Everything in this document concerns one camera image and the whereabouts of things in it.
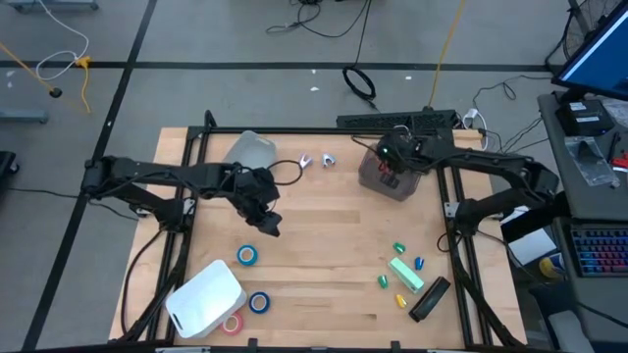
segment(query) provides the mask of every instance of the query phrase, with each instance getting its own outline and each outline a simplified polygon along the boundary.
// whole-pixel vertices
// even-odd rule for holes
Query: light green block
[[[389,262],[389,267],[394,274],[401,279],[403,284],[405,284],[408,289],[412,291],[412,293],[416,294],[423,286],[423,280],[416,276],[414,271],[412,271],[409,267],[405,266],[403,261],[399,260],[399,258],[392,259]]]

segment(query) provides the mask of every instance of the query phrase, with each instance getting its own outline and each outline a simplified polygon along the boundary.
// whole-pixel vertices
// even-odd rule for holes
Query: white label
[[[581,102],[569,103],[569,108],[571,108],[572,112],[577,112],[580,110],[587,110],[587,107],[585,107],[585,105],[582,104]]]
[[[598,117],[576,118],[576,122],[578,123],[590,123],[590,122],[597,122],[599,120],[600,118]]]

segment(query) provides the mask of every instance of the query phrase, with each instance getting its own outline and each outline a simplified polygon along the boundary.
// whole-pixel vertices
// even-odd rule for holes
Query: tape roll
[[[229,322],[230,319],[235,320],[235,328],[227,327],[227,323]],[[243,327],[244,327],[244,320],[242,319],[242,315],[238,313],[233,313],[220,325],[220,330],[224,332],[226,335],[236,335],[240,331],[242,331]]]
[[[244,266],[253,266],[257,262],[257,250],[252,245],[242,245],[237,250],[237,261]]]
[[[255,306],[255,300],[261,298],[264,301],[261,307]],[[271,307],[271,298],[264,292],[255,292],[248,300],[248,308],[255,314],[264,314]]]

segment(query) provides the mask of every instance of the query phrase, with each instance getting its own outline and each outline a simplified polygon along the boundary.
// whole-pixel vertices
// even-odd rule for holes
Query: wooden tabletop
[[[163,128],[154,161],[179,165],[185,134],[185,128]],[[462,348],[450,260],[436,247],[438,237],[445,232],[436,173],[423,176],[415,194],[397,202],[358,184],[357,170],[365,149],[348,136],[265,137],[276,143],[278,159],[295,160],[301,153],[315,157],[298,183],[280,186],[282,196],[275,211],[284,218],[279,225],[282,235],[275,238],[247,226],[224,199],[202,200],[196,211],[186,278],[222,259],[248,294],[262,290],[270,295],[271,309],[258,315],[242,307],[239,312],[244,330],[236,336],[216,329],[203,339],[177,336],[176,343],[241,346],[249,337],[257,337],[260,346],[384,348],[398,340],[403,348]],[[455,131],[454,137],[460,147],[480,145],[479,134],[472,130]],[[222,161],[237,138],[237,134],[212,134],[206,161]],[[326,152],[337,158],[330,169],[320,165],[320,156]],[[273,172],[276,181],[287,181],[297,170],[280,165]],[[461,173],[467,197],[480,199],[492,193],[487,175]],[[450,178],[448,182],[454,199]],[[162,197],[174,195],[171,187],[148,189]],[[483,221],[480,229],[501,237],[497,222]],[[154,219],[139,221],[130,259],[156,230]],[[525,341],[505,249],[482,236],[474,239],[485,297],[512,334]],[[162,235],[133,270],[128,326],[154,295],[164,241]],[[394,252],[395,242],[406,246],[405,253]],[[259,259],[253,267],[243,267],[236,260],[236,251],[243,244],[258,250]],[[417,273],[425,286],[418,294],[412,294],[388,269],[388,261],[395,256],[411,268],[415,257],[425,259],[423,270]],[[379,275],[388,276],[388,289],[378,285]],[[417,324],[407,311],[438,276],[447,278],[452,287],[430,316]],[[396,294],[405,297],[408,308],[397,307]],[[471,317],[477,318],[475,306],[469,308]],[[162,318],[158,337],[164,336],[165,312]],[[476,320],[472,322],[475,341],[480,342],[479,326]],[[110,336],[120,335],[119,303]]]

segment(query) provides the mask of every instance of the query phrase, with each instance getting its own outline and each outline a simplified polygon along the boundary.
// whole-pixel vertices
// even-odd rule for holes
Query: monitor screen
[[[565,64],[555,83],[628,100],[628,1]]]

